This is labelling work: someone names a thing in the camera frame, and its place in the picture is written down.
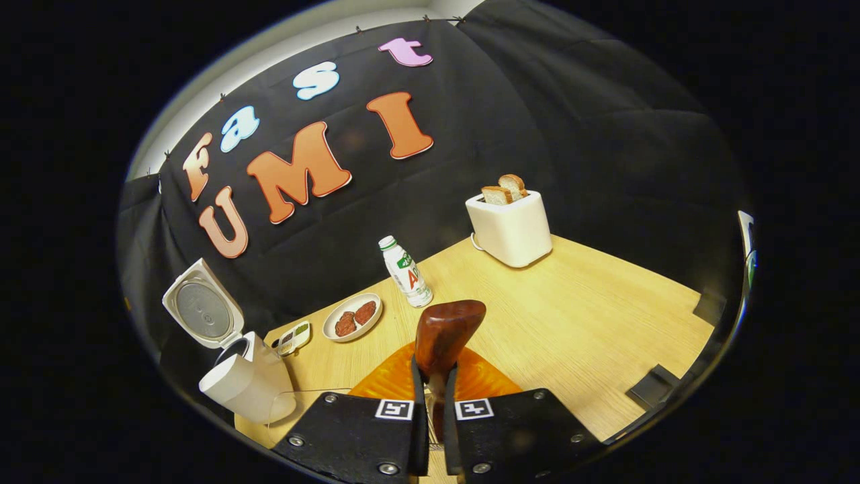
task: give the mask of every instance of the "orange letter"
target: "orange letter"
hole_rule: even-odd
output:
[[[257,178],[263,196],[272,213],[273,224],[290,218],[295,210],[292,203],[284,200],[284,192],[302,205],[308,203],[308,173],[313,180],[314,196],[326,196],[343,187],[353,179],[353,174],[343,170],[325,140],[328,126],[315,122],[296,133],[292,141],[292,162],[272,152],[264,152],[248,164],[248,174]]]
[[[200,226],[206,229],[209,235],[209,240],[215,245],[215,248],[221,252],[221,255],[226,258],[237,258],[248,248],[248,229],[245,228],[242,217],[236,211],[236,205],[233,205],[233,200],[230,198],[233,195],[233,190],[230,187],[223,187],[215,196],[215,204],[224,209],[227,214],[227,220],[233,226],[233,232],[236,235],[233,240],[227,240],[224,233],[215,222],[215,209],[210,205],[203,209],[200,214]]]
[[[409,158],[430,149],[433,138],[422,133],[406,103],[412,99],[408,92],[392,92],[367,103],[367,110],[382,118],[391,137],[391,157]]]
[[[212,143],[212,133],[206,133],[194,151],[185,158],[185,163],[182,164],[182,169],[188,174],[188,181],[191,183],[191,201],[196,202],[206,182],[209,181],[209,175],[200,170],[209,166],[209,152],[204,148],[209,143]]]

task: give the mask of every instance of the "plastic bottle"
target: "plastic bottle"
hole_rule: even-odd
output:
[[[433,291],[424,282],[412,257],[390,235],[379,241],[379,250],[394,283],[412,307],[424,307],[433,300]]]

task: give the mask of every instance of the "white plate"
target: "white plate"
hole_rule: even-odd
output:
[[[337,321],[340,320],[341,316],[346,311],[352,311],[355,313],[359,310],[359,307],[364,306],[367,302],[375,301],[377,303],[377,310],[373,313],[373,316],[363,325],[355,323],[357,328],[355,331],[349,333],[347,336],[338,336],[335,334],[335,325],[337,325]],[[334,311],[329,314],[328,318],[326,318],[325,323],[322,324],[322,334],[332,341],[337,341],[338,343],[346,343],[347,341],[352,341],[362,334],[370,331],[373,325],[376,324],[377,320],[379,320],[379,315],[382,314],[382,300],[379,299],[378,295],[373,293],[365,293],[362,295],[357,295],[347,299],[342,302],[340,306],[335,308]]]

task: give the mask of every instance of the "pink letter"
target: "pink letter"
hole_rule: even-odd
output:
[[[379,51],[388,51],[391,57],[398,64],[407,65],[409,67],[418,67],[419,65],[427,65],[433,61],[433,57],[429,55],[418,55],[412,50],[412,47],[421,47],[418,40],[406,41],[402,37],[398,37],[388,43],[379,46]]]

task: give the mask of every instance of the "small device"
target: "small device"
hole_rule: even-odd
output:
[[[466,201],[477,239],[472,244],[510,267],[526,267],[552,251],[544,201],[538,192],[527,192],[507,205],[483,202],[483,195]]]
[[[201,392],[257,424],[292,413],[295,398],[281,395],[292,392],[284,361],[256,333],[242,335],[242,310],[206,261],[199,259],[179,276],[164,293],[162,304],[199,344],[224,348],[200,380]]]

